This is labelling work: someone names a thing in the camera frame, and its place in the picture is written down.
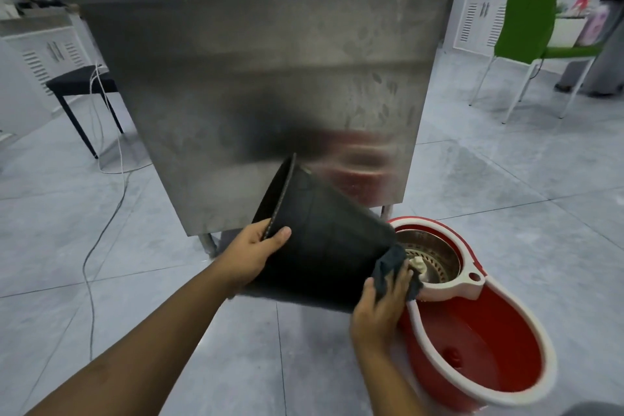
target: white cabinet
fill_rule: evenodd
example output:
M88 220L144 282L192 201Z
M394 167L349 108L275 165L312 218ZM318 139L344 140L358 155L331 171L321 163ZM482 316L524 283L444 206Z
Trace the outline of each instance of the white cabinet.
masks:
M50 113L56 110L59 102L45 86L46 82L89 64L71 26L19 34L4 40L14 51L16 63Z
M507 0L465 0L453 46L492 55L505 20Z

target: cabinet handle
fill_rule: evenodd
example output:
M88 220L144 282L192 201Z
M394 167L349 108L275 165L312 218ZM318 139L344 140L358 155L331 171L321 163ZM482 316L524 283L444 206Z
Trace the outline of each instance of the cabinet handle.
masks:
M50 50L50 53L52 54L52 57L54 58L54 61L56 61L57 63L59 62L59 58L56 56L56 53L54 52L54 49L52 48L52 46L50 45L50 43L46 43L47 45L47 49Z
M54 48L56 48L56 52L58 53L59 58L62 59L63 61L65 61L65 57L60 52L60 49L59 49L58 45L56 44L56 41L52 41L52 43L54 44Z

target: gray tile floor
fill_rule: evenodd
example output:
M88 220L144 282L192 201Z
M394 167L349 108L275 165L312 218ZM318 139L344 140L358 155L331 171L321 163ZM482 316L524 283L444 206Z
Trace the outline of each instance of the gray tile floor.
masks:
M485 62L439 54L395 215L441 219L460 232L555 343L560 377L550 396L483 414L624 403L624 101L580 97L560 121L565 97L552 91L557 77L543 72L502 125L522 71L500 61L468 107ZM88 104L75 111L89 131ZM112 122L105 133L114 138ZM119 177L98 172L64 116L0 151L0 414L24 413L86 364L81 264L120 194ZM95 353L205 266L153 168L134 173L87 267ZM163 414L370 415L347 327L348 316L334 312L228 301Z

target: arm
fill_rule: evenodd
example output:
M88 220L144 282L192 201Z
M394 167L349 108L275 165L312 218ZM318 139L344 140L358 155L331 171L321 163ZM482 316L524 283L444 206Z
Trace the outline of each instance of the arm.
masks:
M405 307L413 271L403 263L396 283L386 277L386 295L375 302L373 279L368 278L351 319L351 339L375 416L425 416L416 393L390 359L394 329Z
M28 414L157 415L223 301L290 237L284 228L260 241L268 222L243 229L206 270Z

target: hand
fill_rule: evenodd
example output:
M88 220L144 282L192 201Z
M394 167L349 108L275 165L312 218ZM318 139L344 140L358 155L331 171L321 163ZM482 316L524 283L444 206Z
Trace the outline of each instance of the hand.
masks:
M394 329L405 308L405 296L413 274L414 272L408 268L408 261L405 260L396 282L392 272L386 276L387 291L377 303L374 280L366 279L362 298L351 318L351 340L356 353L388 352Z
M290 237L289 227L281 228L273 237L262 240L270 219L246 226L232 243L217 257L217 265L235 292L253 281L265 267L269 255L283 246Z

